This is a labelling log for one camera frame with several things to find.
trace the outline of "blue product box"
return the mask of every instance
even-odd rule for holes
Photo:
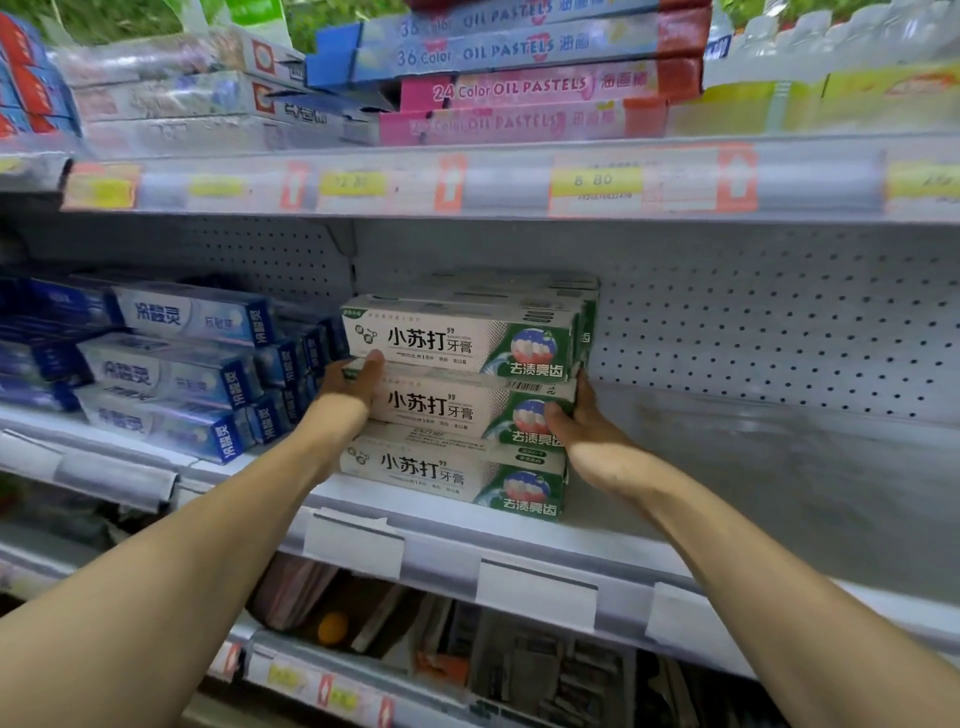
[[[83,342],[93,377],[169,400],[242,409],[263,396],[249,350],[109,333]]]
[[[360,46],[394,45],[406,38],[468,36],[472,33],[535,29],[567,20],[654,12],[658,0],[486,0],[442,12],[406,12],[383,15],[362,23]],[[325,30],[317,31],[319,41]]]
[[[107,284],[54,274],[32,276],[27,285],[41,308],[67,314],[78,321],[124,325],[116,296]]]
[[[286,405],[279,390],[268,389],[263,397],[244,412],[251,436],[258,445],[270,445],[294,428],[287,416]]]
[[[270,299],[166,281],[114,287],[127,326],[166,338],[266,347],[279,338]]]
[[[297,341],[287,337],[260,347],[254,354],[256,370],[260,381],[267,387],[286,387],[294,384],[300,372],[300,360],[297,356]]]
[[[79,387],[75,394],[95,427],[220,465],[242,454],[250,438],[243,411],[165,400],[107,384]]]
[[[73,387],[62,379],[34,382],[19,376],[0,375],[0,400],[57,412],[74,412],[80,409]]]

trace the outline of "price tag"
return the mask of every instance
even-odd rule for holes
[[[749,144],[564,152],[550,175],[551,217],[624,218],[757,208]]]
[[[960,217],[960,163],[891,161],[887,166],[888,215],[908,220]]]
[[[140,167],[78,162],[67,177],[63,209],[133,209]]]

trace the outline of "yellow price label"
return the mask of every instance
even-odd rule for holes
[[[230,175],[195,175],[190,179],[190,194],[194,197],[241,197],[247,190],[247,181]]]
[[[360,696],[343,688],[330,689],[328,705],[336,706],[344,713],[352,713],[360,703]]]
[[[960,164],[894,161],[887,168],[887,199],[960,198]]]
[[[267,671],[267,685],[276,685],[289,691],[295,691],[304,683],[303,675],[294,667],[282,667],[276,663],[270,664]]]
[[[327,172],[320,179],[320,194],[328,197],[384,197],[383,172]]]
[[[552,197],[630,195],[643,191],[643,169],[632,167],[561,167],[550,175]]]

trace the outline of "finger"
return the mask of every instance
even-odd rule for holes
[[[350,392],[367,404],[373,402],[373,391],[383,376],[383,364],[383,352],[379,349],[374,349],[367,354],[367,361],[364,363],[363,369],[360,370],[360,374],[357,375],[357,379],[353,381]]]
[[[550,431],[560,439],[565,448],[584,439],[583,428],[575,423],[556,402],[550,401],[544,406],[543,416]]]

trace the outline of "price label holder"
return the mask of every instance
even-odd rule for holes
[[[560,570],[547,564],[483,558],[476,602],[502,612],[591,633],[599,592],[595,585],[562,575]]]
[[[136,207],[140,167],[77,162],[63,190],[63,209],[131,210]]]
[[[400,578],[405,541],[386,519],[367,519],[332,508],[307,508],[307,558],[379,576]]]
[[[560,152],[550,217],[631,218],[757,209],[749,144],[687,144]]]
[[[892,160],[887,164],[886,213],[897,220],[960,220],[960,162]]]
[[[705,596],[657,582],[645,636],[676,647],[727,672],[755,677],[747,659]]]

